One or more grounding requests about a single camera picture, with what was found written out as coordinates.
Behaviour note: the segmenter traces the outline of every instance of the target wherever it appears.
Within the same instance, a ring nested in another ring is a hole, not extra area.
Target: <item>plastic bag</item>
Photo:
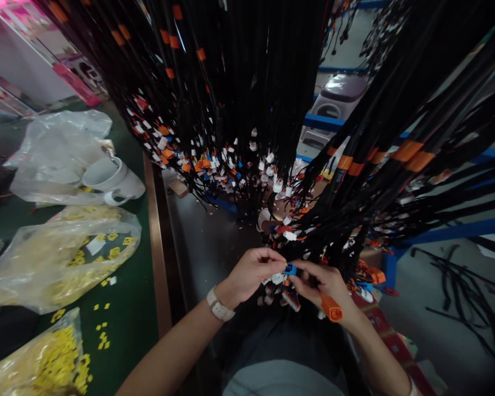
[[[69,206],[46,224],[21,227],[0,257],[0,306],[46,314],[71,304],[125,262],[140,238],[136,216],[111,206]],[[102,247],[92,253],[94,245]]]
[[[0,361],[0,396],[84,394],[93,380],[89,364],[75,308]]]
[[[301,171],[304,172],[308,163],[306,161],[301,160],[300,158],[296,158],[293,163],[293,168],[291,169],[291,176],[296,177]]]
[[[83,112],[63,111],[42,115],[27,125],[26,136],[20,148],[2,166],[8,169],[18,168],[21,162],[28,157],[33,147],[33,140],[37,139],[40,134],[48,133],[46,124],[58,128],[60,123],[69,123],[71,126],[89,133],[97,140],[106,138],[112,128],[112,119],[97,110]]]
[[[81,184],[86,168],[105,157],[97,140],[79,128],[71,112],[33,121],[28,151],[18,165],[11,192],[25,201],[57,205],[101,205],[103,193]]]

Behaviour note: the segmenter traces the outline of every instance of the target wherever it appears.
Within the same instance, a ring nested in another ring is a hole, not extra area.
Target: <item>hand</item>
[[[214,293],[223,305],[234,310],[257,291],[264,279],[285,268],[286,259],[276,251],[268,247],[249,249]]]
[[[320,266],[310,261],[302,260],[292,261],[292,264],[302,270],[301,278],[296,276],[289,277],[297,293],[312,301],[319,308],[321,308],[319,291],[332,297],[343,310],[343,318],[340,324],[344,327],[352,325],[359,320],[362,313],[354,304],[352,297],[350,297],[347,285],[337,268]],[[317,289],[310,287],[310,277],[315,277],[318,280],[319,285]]]

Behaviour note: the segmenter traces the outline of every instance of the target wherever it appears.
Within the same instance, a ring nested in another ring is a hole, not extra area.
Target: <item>white watch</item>
[[[211,307],[211,311],[213,312],[213,314],[218,319],[220,319],[223,322],[227,322],[231,320],[233,316],[235,316],[235,311],[230,310],[229,308],[223,306],[220,303],[220,301],[218,300],[215,294],[215,287],[216,286],[213,286],[213,288],[209,290],[209,293],[207,293],[207,303]]]

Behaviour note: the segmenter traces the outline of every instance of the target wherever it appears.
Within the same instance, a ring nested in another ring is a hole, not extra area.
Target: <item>white mug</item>
[[[112,206],[119,206],[130,199],[139,198],[145,192],[145,185],[123,161],[114,157],[119,168],[110,160],[102,158],[88,167],[82,175],[82,183],[86,187],[103,191],[104,201]],[[115,196],[123,197],[123,201],[116,201]]]

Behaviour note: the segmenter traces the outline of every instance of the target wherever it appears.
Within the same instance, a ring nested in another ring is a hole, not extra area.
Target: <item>forearm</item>
[[[139,362],[116,396],[173,394],[222,324],[201,301]]]
[[[345,325],[356,344],[361,367],[372,390],[380,395],[409,396],[411,382],[402,366],[361,312]]]

